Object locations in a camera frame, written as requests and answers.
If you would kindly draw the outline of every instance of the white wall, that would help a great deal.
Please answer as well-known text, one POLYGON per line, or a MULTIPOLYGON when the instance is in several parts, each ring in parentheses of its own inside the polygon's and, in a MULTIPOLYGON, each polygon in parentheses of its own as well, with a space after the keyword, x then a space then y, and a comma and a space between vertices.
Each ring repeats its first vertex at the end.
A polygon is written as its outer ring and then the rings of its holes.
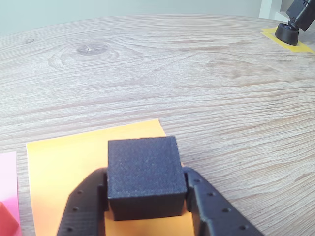
POLYGON ((102 16, 222 14, 258 17, 261 0, 0 0, 0 35, 102 16))

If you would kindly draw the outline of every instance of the yellow tape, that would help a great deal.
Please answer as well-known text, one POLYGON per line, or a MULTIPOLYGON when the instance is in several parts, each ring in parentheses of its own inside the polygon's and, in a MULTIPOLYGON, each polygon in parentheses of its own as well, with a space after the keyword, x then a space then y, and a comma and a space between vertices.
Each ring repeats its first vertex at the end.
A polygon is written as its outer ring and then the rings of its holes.
POLYGON ((263 35, 265 35, 267 38, 270 38, 272 41, 279 44, 281 47, 289 49, 290 51, 292 51, 294 53, 313 53, 313 54, 315 54, 315 52, 312 49, 310 49, 308 46, 306 46, 304 43, 301 43, 300 41, 298 42, 298 44, 296 46, 292 46, 292 45, 288 45, 288 44, 282 42, 281 40, 277 39, 274 36, 274 33, 277 30, 277 27, 261 29, 261 30, 262 30, 261 33, 263 35))

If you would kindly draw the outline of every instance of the wood knot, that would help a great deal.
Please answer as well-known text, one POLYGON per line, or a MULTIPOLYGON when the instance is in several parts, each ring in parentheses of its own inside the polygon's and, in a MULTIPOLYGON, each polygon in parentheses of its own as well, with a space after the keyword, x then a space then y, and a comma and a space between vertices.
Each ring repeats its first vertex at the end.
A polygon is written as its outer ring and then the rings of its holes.
POLYGON ((104 53, 108 47, 104 44, 85 44, 77 49, 78 54, 92 56, 104 53))

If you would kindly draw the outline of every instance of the pink paper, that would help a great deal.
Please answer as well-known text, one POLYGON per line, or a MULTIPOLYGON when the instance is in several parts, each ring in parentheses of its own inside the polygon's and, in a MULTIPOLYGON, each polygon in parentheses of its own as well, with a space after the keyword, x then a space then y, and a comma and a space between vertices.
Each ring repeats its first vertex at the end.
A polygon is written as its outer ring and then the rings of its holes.
MULTIPOLYGON (((16 172, 16 152, 0 154, 0 202, 20 223, 16 172)), ((21 235, 21 228, 19 228, 15 236, 21 235)))

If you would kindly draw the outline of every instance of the screw hole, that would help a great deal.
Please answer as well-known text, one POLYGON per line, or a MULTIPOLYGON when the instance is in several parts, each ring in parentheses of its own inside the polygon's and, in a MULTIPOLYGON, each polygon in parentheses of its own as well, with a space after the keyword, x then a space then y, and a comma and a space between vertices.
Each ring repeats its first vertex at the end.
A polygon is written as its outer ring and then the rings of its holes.
POLYGON ((224 208, 224 209, 222 209, 222 211, 225 212, 225 213, 227 213, 227 212, 230 212, 231 209, 230 209, 230 208, 224 208))
POLYGON ((240 226, 240 230, 246 230, 246 229, 248 229, 248 225, 241 225, 240 226))

